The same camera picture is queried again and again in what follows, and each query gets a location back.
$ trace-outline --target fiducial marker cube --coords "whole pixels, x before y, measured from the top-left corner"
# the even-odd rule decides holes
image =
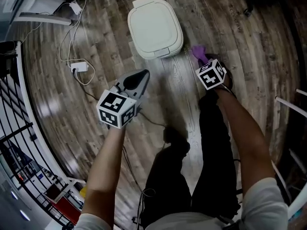
[[[122,128],[136,115],[136,104],[134,99],[105,90],[96,106],[99,120]]]
[[[205,88],[209,90],[224,82],[226,69],[215,59],[197,69],[196,74]]]

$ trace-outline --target white sleeve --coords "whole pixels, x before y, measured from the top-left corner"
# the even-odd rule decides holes
[[[246,230],[287,230],[288,206],[274,178],[262,179],[247,191],[242,221]]]
[[[74,230],[111,230],[111,227],[100,217],[81,214]]]

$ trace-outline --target person's leg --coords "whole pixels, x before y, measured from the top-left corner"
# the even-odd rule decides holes
[[[236,169],[217,99],[214,91],[208,91],[199,102],[203,169],[192,196],[192,210],[231,219],[240,207],[236,197]]]
[[[189,151],[189,143],[170,131],[171,146],[159,152],[149,173],[144,198],[145,210],[141,214],[141,224],[146,228],[163,216],[190,211],[191,195],[183,175],[180,173],[182,159]]]

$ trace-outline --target purple cloth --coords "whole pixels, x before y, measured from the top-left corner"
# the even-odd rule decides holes
[[[208,64],[209,60],[205,56],[206,47],[202,45],[192,46],[192,53],[196,59],[201,59],[204,64]]]

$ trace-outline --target floor plank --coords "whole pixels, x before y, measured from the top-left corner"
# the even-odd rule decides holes
[[[198,100],[205,90],[195,75],[198,65],[191,46],[205,45],[231,70],[239,101],[259,123],[272,159],[278,161],[289,112],[274,98],[291,101],[299,86],[295,46],[281,8],[255,8],[247,18],[242,13],[244,0],[167,0],[179,19],[185,43],[177,56],[147,61],[137,54],[129,34],[127,15],[132,1],[88,0],[71,48],[71,58],[86,58],[96,68],[86,90],[99,98],[124,72],[150,70],[143,112],[187,135],[191,150],[182,173],[193,191],[202,168]],[[37,25],[14,24],[13,39],[22,40]],[[59,60],[59,45],[68,29],[45,23],[30,34],[24,42],[25,67],[36,112],[52,149],[69,173],[86,179],[107,129],[98,123],[95,99],[84,95],[70,69]],[[63,44],[63,57],[68,43],[69,39]],[[83,73],[82,80],[88,81],[91,74],[90,70]],[[141,115],[128,125],[125,146],[142,187],[163,146],[162,134],[162,127]],[[127,229],[133,227],[131,218],[136,216],[139,195],[123,160],[116,220]]]

